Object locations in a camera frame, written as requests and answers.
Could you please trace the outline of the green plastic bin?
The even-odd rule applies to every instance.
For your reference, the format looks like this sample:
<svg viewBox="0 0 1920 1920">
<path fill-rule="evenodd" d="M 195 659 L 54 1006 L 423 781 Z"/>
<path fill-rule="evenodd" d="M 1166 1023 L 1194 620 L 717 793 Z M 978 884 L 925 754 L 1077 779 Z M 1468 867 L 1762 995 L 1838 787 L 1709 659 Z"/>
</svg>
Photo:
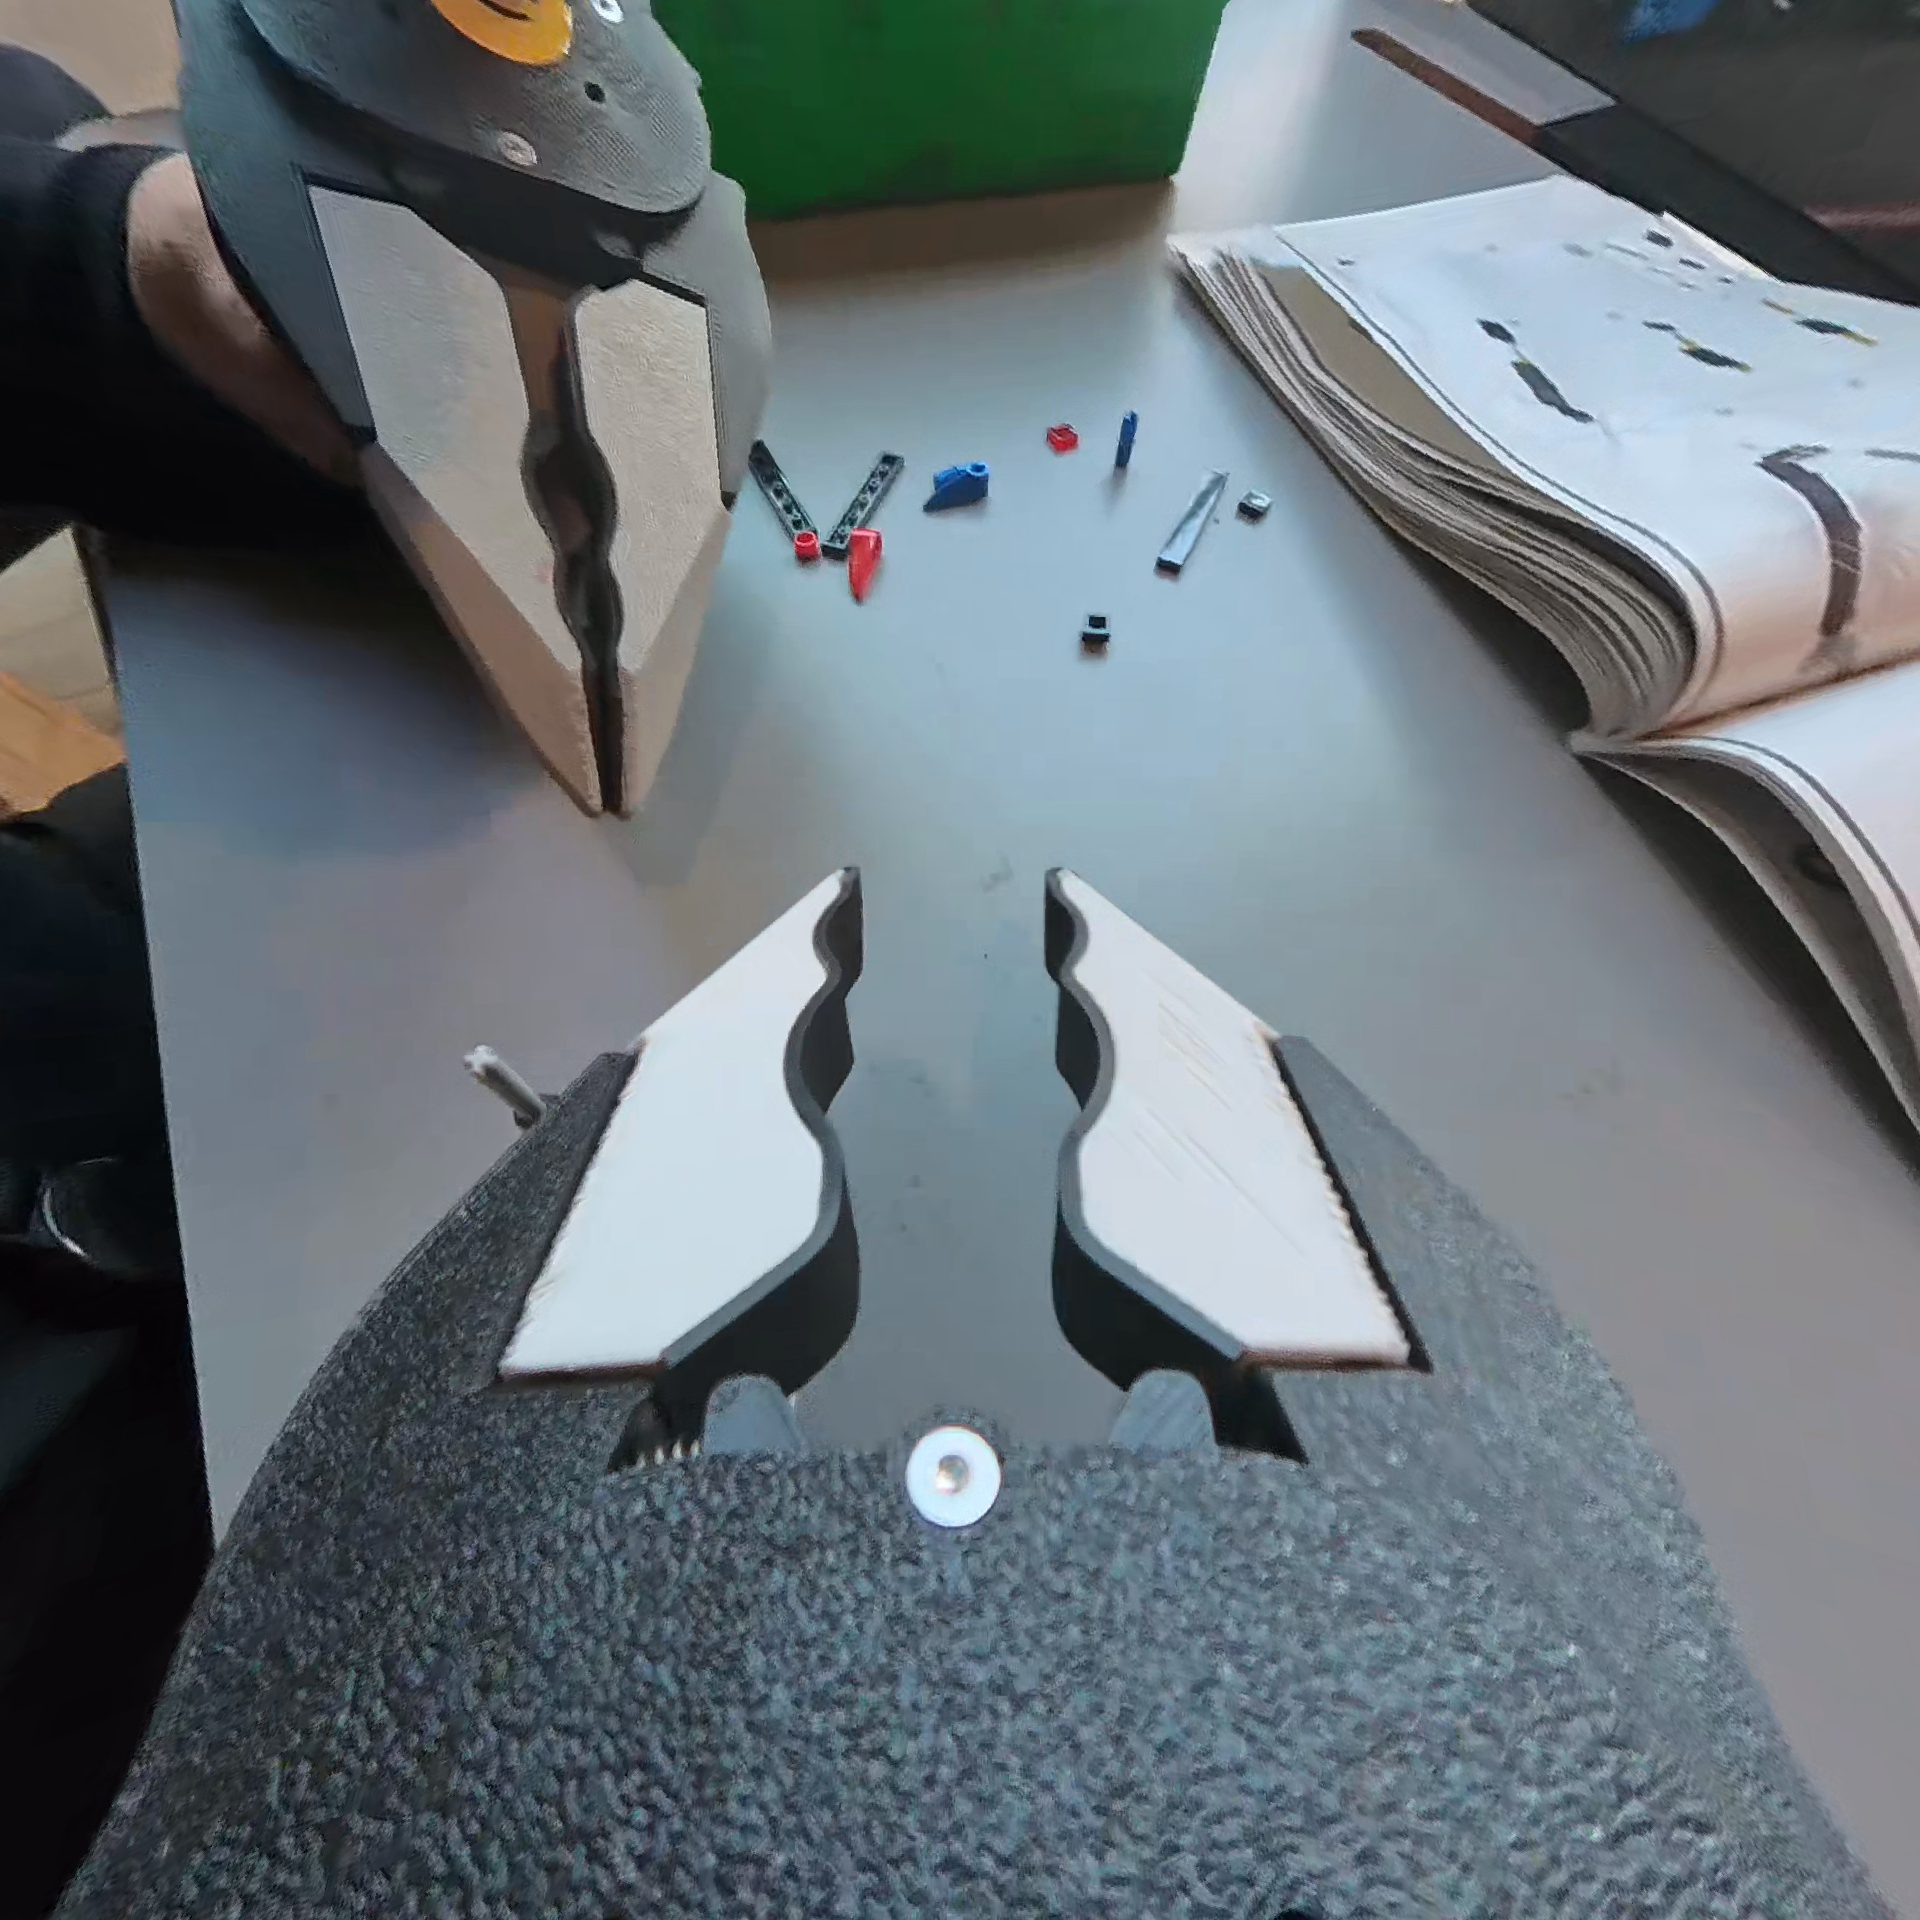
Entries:
<svg viewBox="0 0 1920 1920">
<path fill-rule="evenodd" d="M 655 2 L 756 223 L 1169 179 L 1224 2 Z"/>
</svg>

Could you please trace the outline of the long grey-blue toy plate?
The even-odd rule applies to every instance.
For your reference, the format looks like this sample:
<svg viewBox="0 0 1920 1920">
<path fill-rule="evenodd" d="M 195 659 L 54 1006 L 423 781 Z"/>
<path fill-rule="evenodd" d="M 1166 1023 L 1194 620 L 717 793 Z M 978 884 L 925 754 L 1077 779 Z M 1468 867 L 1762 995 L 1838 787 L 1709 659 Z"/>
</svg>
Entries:
<svg viewBox="0 0 1920 1920">
<path fill-rule="evenodd" d="M 1216 518 L 1221 502 L 1228 491 L 1228 481 L 1230 471 L 1227 467 L 1210 467 L 1202 476 L 1154 556 L 1157 575 L 1174 580 L 1187 571 L 1198 543 Z"/>
</svg>

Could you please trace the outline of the person's left forearm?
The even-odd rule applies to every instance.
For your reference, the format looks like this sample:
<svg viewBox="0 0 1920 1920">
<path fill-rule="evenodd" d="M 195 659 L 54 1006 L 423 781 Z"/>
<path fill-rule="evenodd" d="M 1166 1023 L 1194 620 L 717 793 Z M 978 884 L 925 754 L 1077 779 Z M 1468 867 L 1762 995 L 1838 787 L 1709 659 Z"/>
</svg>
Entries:
<svg viewBox="0 0 1920 1920">
<path fill-rule="evenodd" d="M 362 485 L 306 467 L 148 331 L 132 299 L 129 202 L 147 165 L 182 152 L 69 140 L 105 116 L 54 59 L 5 47 L 5 515 L 184 548 L 357 540 L 373 526 Z"/>
</svg>

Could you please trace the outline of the light grey toy axle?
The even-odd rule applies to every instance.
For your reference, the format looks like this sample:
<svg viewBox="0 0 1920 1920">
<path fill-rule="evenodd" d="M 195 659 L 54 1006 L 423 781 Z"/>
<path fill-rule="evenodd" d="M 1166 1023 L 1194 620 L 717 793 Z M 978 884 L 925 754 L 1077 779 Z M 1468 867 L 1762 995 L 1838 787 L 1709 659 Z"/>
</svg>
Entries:
<svg viewBox="0 0 1920 1920">
<path fill-rule="evenodd" d="M 468 1076 L 509 1110 L 516 1128 L 528 1132 L 541 1124 L 548 1112 L 548 1097 L 515 1068 L 497 1048 L 489 1044 L 472 1046 L 462 1055 Z"/>
</svg>

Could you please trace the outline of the instruction booklet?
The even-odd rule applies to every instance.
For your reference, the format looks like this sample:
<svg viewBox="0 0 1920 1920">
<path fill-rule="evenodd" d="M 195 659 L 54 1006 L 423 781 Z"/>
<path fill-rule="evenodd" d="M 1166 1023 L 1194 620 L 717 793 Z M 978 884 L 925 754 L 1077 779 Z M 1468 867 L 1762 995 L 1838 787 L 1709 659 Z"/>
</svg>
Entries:
<svg viewBox="0 0 1920 1920">
<path fill-rule="evenodd" d="M 1376 518 L 1539 631 L 1918 1118 L 1918 319 L 1569 175 L 1177 233 Z"/>
</svg>

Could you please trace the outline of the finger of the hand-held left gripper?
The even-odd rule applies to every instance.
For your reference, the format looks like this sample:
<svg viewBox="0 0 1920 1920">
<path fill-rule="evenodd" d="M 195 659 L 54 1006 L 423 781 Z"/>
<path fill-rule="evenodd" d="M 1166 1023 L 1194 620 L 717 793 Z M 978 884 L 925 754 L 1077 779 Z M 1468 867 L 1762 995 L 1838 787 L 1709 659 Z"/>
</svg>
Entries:
<svg viewBox="0 0 1920 1920">
<path fill-rule="evenodd" d="M 329 186 L 309 202 L 373 419 L 373 505 L 497 709 L 598 816 L 584 659 L 524 485 L 530 404 L 509 299 L 402 204 Z"/>
<path fill-rule="evenodd" d="M 568 610 L 603 809 L 630 817 L 675 737 L 730 526 L 705 304 L 653 282 L 587 293 L 568 378 L 587 481 Z"/>
</svg>

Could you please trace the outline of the black holed toy beam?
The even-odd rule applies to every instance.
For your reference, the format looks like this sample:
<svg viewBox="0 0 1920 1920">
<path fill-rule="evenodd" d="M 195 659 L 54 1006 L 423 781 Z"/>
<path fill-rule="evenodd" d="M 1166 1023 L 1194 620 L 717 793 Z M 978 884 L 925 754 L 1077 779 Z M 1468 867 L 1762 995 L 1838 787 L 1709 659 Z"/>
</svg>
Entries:
<svg viewBox="0 0 1920 1920">
<path fill-rule="evenodd" d="M 856 491 L 852 491 L 852 497 L 836 515 L 830 530 L 822 536 L 821 548 L 824 559 L 845 562 L 850 556 L 852 534 L 873 526 L 880 503 L 901 479 L 903 470 L 903 454 L 885 449 L 877 456 L 864 479 Z"/>
<path fill-rule="evenodd" d="M 780 465 L 772 448 L 762 440 L 754 440 L 749 449 L 749 471 L 770 510 L 780 518 L 780 526 L 790 541 L 794 541 L 794 532 L 804 523 L 812 526 L 822 536 L 815 518 L 794 489 L 786 470 Z"/>
</svg>

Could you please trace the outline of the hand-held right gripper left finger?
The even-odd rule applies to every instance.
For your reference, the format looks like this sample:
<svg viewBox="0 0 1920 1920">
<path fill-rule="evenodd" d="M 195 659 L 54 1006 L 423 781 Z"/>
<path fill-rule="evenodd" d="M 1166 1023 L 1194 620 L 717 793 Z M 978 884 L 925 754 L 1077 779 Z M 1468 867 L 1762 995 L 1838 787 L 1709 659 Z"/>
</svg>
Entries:
<svg viewBox="0 0 1920 1920">
<path fill-rule="evenodd" d="M 861 874 L 836 867 L 636 1037 L 500 1383 L 746 1372 L 797 1391 L 840 1349 L 859 1247 L 830 1108 L 861 969 Z"/>
</svg>

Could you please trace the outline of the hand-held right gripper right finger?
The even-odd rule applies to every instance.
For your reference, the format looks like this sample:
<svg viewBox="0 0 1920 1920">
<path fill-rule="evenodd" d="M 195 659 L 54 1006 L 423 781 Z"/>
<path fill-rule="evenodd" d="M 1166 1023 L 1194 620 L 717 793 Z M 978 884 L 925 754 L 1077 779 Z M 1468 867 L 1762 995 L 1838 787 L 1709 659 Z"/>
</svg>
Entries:
<svg viewBox="0 0 1920 1920">
<path fill-rule="evenodd" d="M 1054 1309 L 1116 1385 L 1419 1361 L 1281 1034 L 1071 867 L 1044 877 L 1058 1161 Z"/>
</svg>

